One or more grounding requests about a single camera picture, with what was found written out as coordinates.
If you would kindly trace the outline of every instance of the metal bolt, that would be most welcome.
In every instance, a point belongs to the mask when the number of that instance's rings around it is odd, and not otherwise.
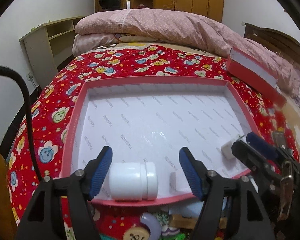
[[[208,171],[208,175],[209,175],[210,177],[215,177],[215,176],[217,175],[217,173],[216,173],[214,170],[209,170],[209,171]]]
[[[83,174],[84,174],[84,170],[77,170],[75,172],[75,175],[78,176],[78,177],[82,176]]]
[[[242,176],[241,179],[242,179],[243,182],[248,182],[249,181],[249,178],[247,176]]]
[[[49,182],[50,179],[51,179],[50,176],[44,176],[43,177],[44,182]]]

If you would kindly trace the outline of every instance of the blue handle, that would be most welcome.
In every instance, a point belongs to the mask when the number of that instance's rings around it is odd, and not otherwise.
[[[271,161],[277,160],[278,154],[275,151],[275,147],[267,143],[257,134],[250,132],[247,134],[246,139],[250,146],[258,151],[263,157]]]

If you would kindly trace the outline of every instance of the pink duvet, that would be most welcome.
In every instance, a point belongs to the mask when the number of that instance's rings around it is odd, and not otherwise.
[[[281,90],[293,97],[299,93],[298,74],[288,61],[204,16],[159,9],[98,12],[82,19],[75,32],[80,35],[130,33],[148,36],[196,47],[222,57],[227,57],[231,47],[235,46],[266,66],[278,79]]]

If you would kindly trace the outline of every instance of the wall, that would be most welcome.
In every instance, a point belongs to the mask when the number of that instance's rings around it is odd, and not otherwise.
[[[225,0],[222,23],[243,36],[242,22],[279,30],[300,42],[298,27],[277,0]]]
[[[93,7],[93,0],[15,0],[0,17],[0,65],[16,70],[32,93],[34,86],[26,80],[31,67],[19,39],[49,20],[92,14]],[[23,103],[15,82],[0,77],[0,144]]]

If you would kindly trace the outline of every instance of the black cable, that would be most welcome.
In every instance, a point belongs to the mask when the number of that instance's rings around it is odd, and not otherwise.
[[[38,167],[37,160],[35,158],[35,153],[34,153],[34,144],[33,144],[33,135],[32,135],[32,119],[31,119],[31,104],[30,104],[30,96],[29,96],[29,91],[28,87],[23,80],[23,78],[14,70],[0,66],[0,76],[8,77],[14,80],[18,86],[20,87],[20,90],[23,95],[23,100],[25,101],[25,109],[26,109],[26,123],[27,123],[27,133],[28,133],[28,142],[29,142],[29,151],[30,151],[30,156],[31,156],[31,161],[32,165],[34,167],[34,171],[37,174],[37,177],[39,181],[42,180],[40,170]]]

